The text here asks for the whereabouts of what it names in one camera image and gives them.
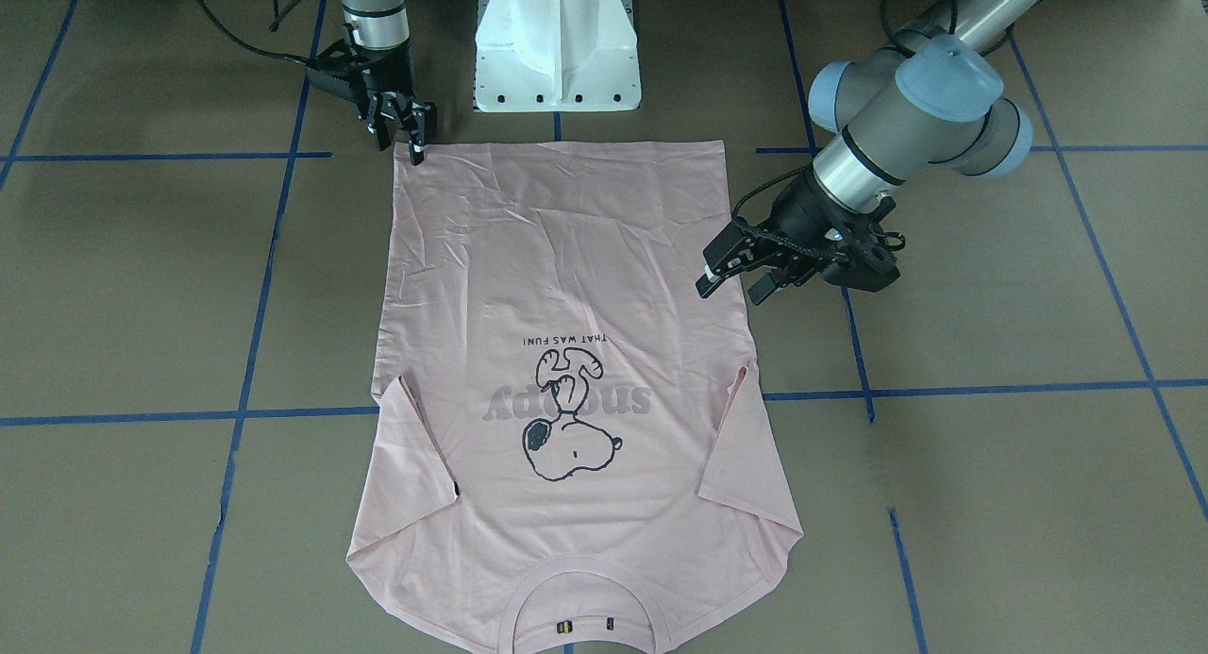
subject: wrinkled fabric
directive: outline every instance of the wrinkled fabric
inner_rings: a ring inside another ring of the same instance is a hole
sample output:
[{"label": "wrinkled fabric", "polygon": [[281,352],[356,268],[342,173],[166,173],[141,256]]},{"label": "wrinkled fabric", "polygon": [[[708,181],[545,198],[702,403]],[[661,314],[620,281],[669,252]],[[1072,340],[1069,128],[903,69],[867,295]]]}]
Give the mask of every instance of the wrinkled fabric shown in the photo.
[{"label": "wrinkled fabric", "polygon": [[721,143],[396,154],[348,551],[379,604],[476,653],[661,654],[776,588],[802,532],[742,289],[695,288],[727,219]]}]

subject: snoopy drawing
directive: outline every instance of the snoopy drawing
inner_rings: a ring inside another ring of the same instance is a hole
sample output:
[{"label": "snoopy drawing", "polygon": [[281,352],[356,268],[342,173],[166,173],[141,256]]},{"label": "snoopy drawing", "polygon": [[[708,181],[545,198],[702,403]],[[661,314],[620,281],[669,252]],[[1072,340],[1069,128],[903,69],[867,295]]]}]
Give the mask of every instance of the snoopy drawing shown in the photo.
[{"label": "snoopy drawing", "polygon": [[621,438],[579,419],[592,380],[604,377],[594,354],[579,347],[547,349],[536,363],[536,384],[558,407],[551,422],[535,418],[524,428],[524,455],[533,471],[556,482],[577,470],[603,470],[612,462]]}]

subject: light blue joint cap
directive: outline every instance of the light blue joint cap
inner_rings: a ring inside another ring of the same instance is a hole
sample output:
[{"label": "light blue joint cap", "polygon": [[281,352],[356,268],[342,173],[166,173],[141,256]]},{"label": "light blue joint cap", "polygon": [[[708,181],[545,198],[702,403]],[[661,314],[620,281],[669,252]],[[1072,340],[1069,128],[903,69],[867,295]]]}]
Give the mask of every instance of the light blue joint cap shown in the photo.
[{"label": "light blue joint cap", "polygon": [[1003,94],[1003,79],[975,48],[956,36],[931,39],[923,50],[898,68],[898,89],[923,111],[968,123],[989,111]]},{"label": "light blue joint cap", "polygon": [[838,132],[838,85],[850,62],[831,62],[814,76],[809,86],[809,117],[832,133]]},{"label": "light blue joint cap", "polygon": [[1015,110],[1020,114],[1020,132],[1015,134],[1015,144],[1011,145],[1011,151],[995,167],[981,175],[970,175],[971,178],[1001,178],[1015,170],[1015,168],[1018,168],[1020,163],[1023,163],[1023,160],[1027,158],[1028,152],[1032,151],[1032,139],[1035,135],[1035,129],[1032,127],[1032,118],[1028,118],[1028,115],[1018,106]]}]

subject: neckline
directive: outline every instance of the neckline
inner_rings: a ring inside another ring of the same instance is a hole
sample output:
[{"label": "neckline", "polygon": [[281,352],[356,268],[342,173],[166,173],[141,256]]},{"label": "neckline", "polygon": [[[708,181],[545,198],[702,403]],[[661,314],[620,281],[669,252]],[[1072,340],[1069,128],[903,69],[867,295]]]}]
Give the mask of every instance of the neckline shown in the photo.
[{"label": "neckline", "polygon": [[640,578],[622,567],[592,555],[563,555],[535,565],[517,581],[516,589],[512,591],[512,596],[504,608],[504,613],[500,615],[499,644],[496,647],[499,654],[515,654],[516,627],[519,623],[521,610],[524,608],[524,603],[533,591],[542,583],[565,573],[596,574],[627,590],[638,604],[641,606],[643,612],[646,614],[646,620],[650,621],[650,629],[655,635],[654,654],[662,654],[670,650],[672,638],[670,631],[667,627],[667,619],[663,617],[654,594]]}]

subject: pink t-shirt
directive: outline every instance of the pink t-shirt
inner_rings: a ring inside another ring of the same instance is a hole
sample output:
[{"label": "pink t-shirt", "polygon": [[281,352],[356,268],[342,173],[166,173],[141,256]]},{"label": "pink t-shirt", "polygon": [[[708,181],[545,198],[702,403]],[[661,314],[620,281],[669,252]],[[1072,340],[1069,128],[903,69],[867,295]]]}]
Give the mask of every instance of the pink t-shirt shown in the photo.
[{"label": "pink t-shirt", "polygon": [[702,300],[721,143],[396,158],[348,563],[476,653],[662,653],[771,591],[801,525],[742,289]]}]

